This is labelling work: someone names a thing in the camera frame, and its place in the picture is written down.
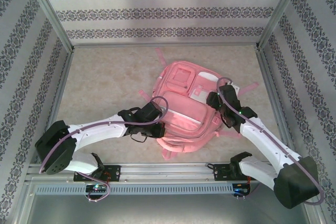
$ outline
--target floor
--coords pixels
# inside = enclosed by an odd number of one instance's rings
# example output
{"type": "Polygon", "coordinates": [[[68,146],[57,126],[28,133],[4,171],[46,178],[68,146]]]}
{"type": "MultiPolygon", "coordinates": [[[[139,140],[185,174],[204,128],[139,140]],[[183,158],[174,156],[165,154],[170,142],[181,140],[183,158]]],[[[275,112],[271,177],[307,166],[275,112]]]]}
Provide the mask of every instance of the floor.
{"type": "MultiPolygon", "coordinates": [[[[232,78],[240,87],[259,82],[260,86],[241,96],[240,102],[251,107],[279,137],[253,46],[163,47],[161,50],[167,63],[187,60],[232,78]]],[[[143,106],[146,101],[138,91],[151,93],[162,70],[154,47],[77,48],[57,119],[66,124],[82,124],[108,118],[122,109],[143,106]]],[[[216,137],[201,150],[178,154],[169,161],[163,159],[162,148],[154,139],[137,143],[126,136],[81,150],[97,153],[104,163],[227,162],[243,151],[266,160],[244,137],[216,137]]]]}

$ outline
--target wall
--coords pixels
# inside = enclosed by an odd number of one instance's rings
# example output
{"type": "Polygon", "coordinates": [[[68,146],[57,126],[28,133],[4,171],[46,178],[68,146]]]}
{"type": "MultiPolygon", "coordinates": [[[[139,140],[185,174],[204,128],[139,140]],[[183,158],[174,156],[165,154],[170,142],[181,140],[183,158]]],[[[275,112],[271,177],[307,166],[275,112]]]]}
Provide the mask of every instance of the wall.
{"type": "Polygon", "coordinates": [[[279,0],[50,0],[74,45],[257,42],[279,0]]]}
{"type": "Polygon", "coordinates": [[[67,52],[37,0],[0,0],[0,223],[10,221],[67,52]]]}
{"type": "Polygon", "coordinates": [[[291,0],[264,48],[296,150],[318,164],[336,222],[336,0],[291,0]]]}

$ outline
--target purple cable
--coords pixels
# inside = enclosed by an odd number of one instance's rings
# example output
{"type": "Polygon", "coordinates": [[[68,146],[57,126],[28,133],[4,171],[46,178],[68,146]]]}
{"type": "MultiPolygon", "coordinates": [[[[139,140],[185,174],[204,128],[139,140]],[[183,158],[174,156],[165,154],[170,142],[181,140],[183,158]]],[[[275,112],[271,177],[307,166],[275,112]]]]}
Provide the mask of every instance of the purple cable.
{"type": "Polygon", "coordinates": [[[217,91],[218,94],[220,96],[220,98],[222,99],[222,101],[226,104],[226,106],[228,106],[233,112],[235,112],[237,115],[239,115],[241,118],[243,118],[246,122],[249,122],[250,124],[252,124],[255,128],[257,128],[258,130],[260,130],[260,132],[263,132],[283,153],[285,153],[305,174],[306,176],[313,182],[313,184],[317,187],[317,189],[319,190],[319,193],[321,195],[321,198],[317,201],[317,202],[308,202],[305,201],[304,203],[307,205],[320,205],[323,201],[324,201],[324,191],[322,190],[321,186],[319,185],[319,183],[314,179],[313,176],[310,175],[310,173],[299,163],[295,160],[295,158],[293,158],[268,132],[264,131],[264,129],[262,127],[260,127],[258,124],[254,123],[253,121],[251,121],[249,118],[247,118],[246,116],[239,114],[239,112],[232,107],[224,98],[223,94],[220,92],[219,87],[220,87],[220,81],[221,80],[228,80],[232,83],[232,80],[228,77],[221,77],[219,78],[219,80],[217,81],[217,91]]]}
{"type": "MultiPolygon", "coordinates": [[[[47,156],[44,158],[44,160],[43,160],[43,162],[42,162],[42,164],[41,164],[39,173],[42,174],[42,173],[44,172],[43,169],[44,169],[46,163],[48,162],[48,160],[50,159],[50,157],[51,157],[51,155],[54,153],[54,151],[57,149],[57,147],[58,147],[59,145],[61,145],[61,143],[63,143],[63,142],[64,142],[66,139],[68,139],[70,136],[75,135],[76,133],[80,133],[81,131],[87,130],[87,129],[89,129],[89,128],[96,127],[96,126],[99,126],[99,125],[105,125],[105,124],[125,124],[125,123],[127,123],[127,124],[130,124],[130,125],[150,125],[150,124],[155,124],[155,123],[160,122],[160,121],[165,117],[165,115],[167,114],[167,111],[168,111],[169,106],[168,106],[168,101],[167,101],[167,99],[164,98],[164,97],[161,97],[161,96],[153,97],[153,98],[150,100],[150,102],[153,101],[153,100],[155,100],[155,99],[157,99],[157,98],[162,99],[162,100],[165,101],[165,103],[166,103],[166,109],[163,111],[162,116],[160,116],[158,119],[156,119],[156,120],[154,120],[154,121],[152,121],[152,122],[147,122],[147,123],[136,123],[136,122],[125,122],[125,121],[99,122],[99,123],[94,123],[94,124],[90,124],[90,125],[84,126],[84,127],[80,128],[80,129],[77,129],[77,130],[75,130],[75,131],[73,131],[73,132],[70,132],[70,133],[67,134],[66,136],[62,137],[62,138],[61,138],[61,139],[54,145],[54,147],[50,150],[50,152],[47,154],[47,156]]],[[[102,199],[104,199],[104,198],[106,198],[106,197],[108,196],[108,194],[109,194],[110,191],[111,191],[111,187],[108,185],[108,183],[106,183],[106,182],[104,182],[104,181],[102,181],[102,180],[93,178],[93,177],[91,177],[91,176],[89,176],[89,175],[86,175],[86,174],[83,174],[83,173],[79,173],[79,174],[82,175],[82,176],[84,176],[84,177],[86,177],[86,178],[89,178],[89,179],[95,180],[95,181],[97,181],[97,182],[103,183],[103,184],[105,184],[105,185],[107,186],[107,188],[108,188],[108,192],[107,192],[104,196],[102,196],[101,198],[99,198],[99,199],[97,199],[97,200],[92,200],[92,201],[97,202],[97,201],[100,201],[100,200],[102,200],[102,199]]]]}

